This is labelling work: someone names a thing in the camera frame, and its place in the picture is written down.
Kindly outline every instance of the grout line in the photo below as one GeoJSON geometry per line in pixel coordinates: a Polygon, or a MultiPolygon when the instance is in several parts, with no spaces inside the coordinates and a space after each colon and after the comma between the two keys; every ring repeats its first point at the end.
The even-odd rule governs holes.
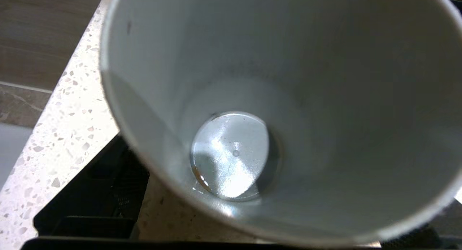
{"type": "Polygon", "coordinates": [[[45,93],[48,93],[48,94],[53,93],[52,90],[48,90],[48,89],[40,89],[38,87],[28,87],[28,86],[25,86],[25,85],[13,84],[13,83],[8,83],[8,82],[3,82],[3,81],[0,81],[0,85],[5,85],[5,86],[9,86],[9,87],[17,87],[19,89],[28,89],[28,90],[37,91],[37,92],[45,92],[45,93]]]}

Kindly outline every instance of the countertop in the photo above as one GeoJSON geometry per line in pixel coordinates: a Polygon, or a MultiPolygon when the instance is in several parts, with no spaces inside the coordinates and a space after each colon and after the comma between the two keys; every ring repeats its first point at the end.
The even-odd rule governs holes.
{"type": "MultiPolygon", "coordinates": [[[[104,99],[99,41],[110,0],[101,0],[33,133],[0,191],[0,249],[36,237],[33,217],[119,132],[104,99]]],[[[456,197],[461,201],[462,191],[456,197]]],[[[189,207],[151,175],[138,219],[140,239],[260,240],[189,207]]]]}

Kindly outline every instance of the speckled countertop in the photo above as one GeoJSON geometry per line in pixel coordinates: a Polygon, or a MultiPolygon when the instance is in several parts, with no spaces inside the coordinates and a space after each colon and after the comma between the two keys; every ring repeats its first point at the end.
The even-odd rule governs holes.
{"type": "MultiPolygon", "coordinates": [[[[0,192],[0,250],[36,237],[33,217],[119,132],[98,68],[109,2],[101,0],[0,192]]],[[[138,226],[144,240],[256,240],[196,212],[152,175],[138,226]]]]}

